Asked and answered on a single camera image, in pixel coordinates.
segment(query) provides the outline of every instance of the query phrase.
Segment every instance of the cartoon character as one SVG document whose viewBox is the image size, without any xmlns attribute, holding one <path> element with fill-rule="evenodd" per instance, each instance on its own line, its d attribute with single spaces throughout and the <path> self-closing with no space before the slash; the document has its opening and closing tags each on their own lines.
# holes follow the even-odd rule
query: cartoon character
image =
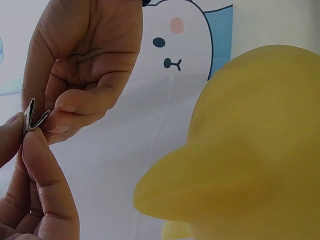
<svg viewBox="0 0 320 240">
<path fill-rule="evenodd" d="M 233 8 L 212 2 L 207 7 L 213 10 L 208 11 L 191 0 L 162 0 L 145 7 L 141 51 L 132 78 L 165 75 L 206 81 L 227 63 Z"/>
<path fill-rule="evenodd" d="M 4 60 L 4 46 L 0 37 L 0 63 Z"/>
<path fill-rule="evenodd" d="M 134 191 L 166 239 L 315 240 L 320 235 L 320 55 L 270 45 L 233 59 L 202 91 L 184 146 Z"/>
</svg>

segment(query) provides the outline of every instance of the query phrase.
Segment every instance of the yellow rubber duck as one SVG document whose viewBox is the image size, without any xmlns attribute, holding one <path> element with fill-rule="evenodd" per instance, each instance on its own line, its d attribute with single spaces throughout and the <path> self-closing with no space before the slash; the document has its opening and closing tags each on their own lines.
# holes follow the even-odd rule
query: yellow rubber duck
<svg viewBox="0 0 320 240">
<path fill-rule="evenodd" d="M 319 239 L 320 55 L 270 45 L 226 64 L 133 203 L 168 220 L 164 239 Z"/>
</svg>

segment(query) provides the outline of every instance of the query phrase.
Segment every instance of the white fabric backdrop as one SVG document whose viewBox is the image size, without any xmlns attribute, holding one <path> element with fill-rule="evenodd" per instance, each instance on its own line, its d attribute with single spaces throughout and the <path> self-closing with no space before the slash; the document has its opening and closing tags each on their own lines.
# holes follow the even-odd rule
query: white fabric backdrop
<svg viewBox="0 0 320 240">
<path fill-rule="evenodd" d="M 196 2 L 205 6 L 208 0 Z M 26 15 L 23 7 L 18 11 Z M 39 16 L 34 15 L 35 23 Z M 13 23 L 23 24 L 23 20 Z M 0 21 L 0 31 L 4 26 Z M 17 37 L 29 32 L 17 33 Z M 232 56 L 267 44 L 295 45 L 320 53 L 320 1 L 234 0 Z M 17 51 L 26 47 L 19 46 Z M 82 240 L 161 239 L 162 221 L 135 211 L 133 189 L 150 165 L 185 142 L 193 107 L 205 83 L 195 83 L 187 75 L 131 81 L 105 118 L 51 147 L 72 189 Z M 2 97 L 0 110 L 4 123 L 20 110 L 19 95 Z M 12 167 L 10 162 L 0 171 L 0 194 L 9 183 Z"/>
</svg>

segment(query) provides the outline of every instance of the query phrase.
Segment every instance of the hand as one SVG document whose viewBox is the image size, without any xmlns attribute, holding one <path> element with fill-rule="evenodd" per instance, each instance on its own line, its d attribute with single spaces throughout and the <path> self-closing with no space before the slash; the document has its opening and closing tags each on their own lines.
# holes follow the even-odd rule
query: hand
<svg viewBox="0 0 320 240">
<path fill-rule="evenodd" d="M 62 142 L 101 119 L 122 93 L 142 40 L 142 0 L 50 0 L 33 33 L 22 109 L 35 97 L 35 119 Z"/>
<path fill-rule="evenodd" d="M 19 114 L 0 127 L 0 166 L 19 149 L 23 119 Z M 39 128 L 24 138 L 0 213 L 1 240 L 79 239 L 75 202 Z"/>
</svg>

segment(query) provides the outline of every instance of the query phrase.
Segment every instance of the folded paper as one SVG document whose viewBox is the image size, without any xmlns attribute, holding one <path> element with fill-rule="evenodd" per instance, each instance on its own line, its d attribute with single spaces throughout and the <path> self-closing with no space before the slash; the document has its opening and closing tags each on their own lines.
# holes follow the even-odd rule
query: folded paper
<svg viewBox="0 0 320 240">
<path fill-rule="evenodd" d="M 25 112 L 23 114 L 24 115 L 23 137 L 25 137 L 25 135 L 28 132 L 31 132 L 34 129 L 36 129 L 37 127 L 39 127 L 42 124 L 42 122 L 50 114 L 50 110 L 47 110 L 35 124 L 32 124 L 33 116 L 34 116 L 34 112 L 35 112 L 35 104 L 36 104 L 36 99 L 32 98 L 29 106 L 27 107 L 27 109 L 25 110 Z"/>
</svg>

